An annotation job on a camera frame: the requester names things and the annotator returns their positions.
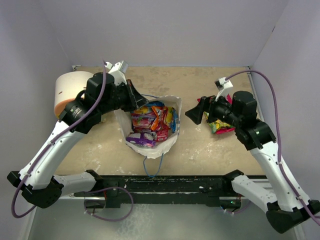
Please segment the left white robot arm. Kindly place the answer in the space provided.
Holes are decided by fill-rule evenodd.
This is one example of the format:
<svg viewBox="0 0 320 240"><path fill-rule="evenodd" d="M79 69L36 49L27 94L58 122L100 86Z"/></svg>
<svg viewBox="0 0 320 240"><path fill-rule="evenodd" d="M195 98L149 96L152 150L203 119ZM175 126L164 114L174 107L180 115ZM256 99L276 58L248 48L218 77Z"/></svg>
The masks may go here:
<svg viewBox="0 0 320 240"><path fill-rule="evenodd" d="M11 171L7 179L27 202L43 209L68 194L88 192L98 196L103 191L103 178L94 170L59 176L55 174L58 166L104 114L115 110L132 112L148 102L131 80L116 82L112 74L95 73L85 89L65 106L36 156L20 171Z"/></svg>

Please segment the orange Fox's candy bag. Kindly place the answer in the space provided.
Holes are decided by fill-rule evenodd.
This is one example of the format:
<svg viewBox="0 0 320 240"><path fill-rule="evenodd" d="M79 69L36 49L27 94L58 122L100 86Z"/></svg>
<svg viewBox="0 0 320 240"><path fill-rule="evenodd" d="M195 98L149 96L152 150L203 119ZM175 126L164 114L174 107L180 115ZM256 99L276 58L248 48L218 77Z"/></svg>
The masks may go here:
<svg viewBox="0 0 320 240"><path fill-rule="evenodd" d="M168 130L169 125L166 123L168 108L166 106L152 106L151 109L155 114L155 119L150 129L154 132Z"/></svg>

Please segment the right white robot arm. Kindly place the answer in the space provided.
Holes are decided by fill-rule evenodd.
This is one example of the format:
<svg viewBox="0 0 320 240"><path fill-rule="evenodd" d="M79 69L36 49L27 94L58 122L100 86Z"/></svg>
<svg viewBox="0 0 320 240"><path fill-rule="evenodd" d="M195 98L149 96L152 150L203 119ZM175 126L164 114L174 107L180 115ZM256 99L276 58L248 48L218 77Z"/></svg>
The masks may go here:
<svg viewBox="0 0 320 240"><path fill-rule="evenodd" d="M267 177L272 191L254 183L239 170L225 175L222 190L228 196L236 193L258 206L268 222L283 234L320 211L320 202L311 200L291 174L279 155L279 145L271 128L257 118L257 101L247 91L237 91L232 102L224 97L203 96L196 107L185 112L196 125L208 113L209 123L221 120L235 128L237 139L256 159Z"/></svg>

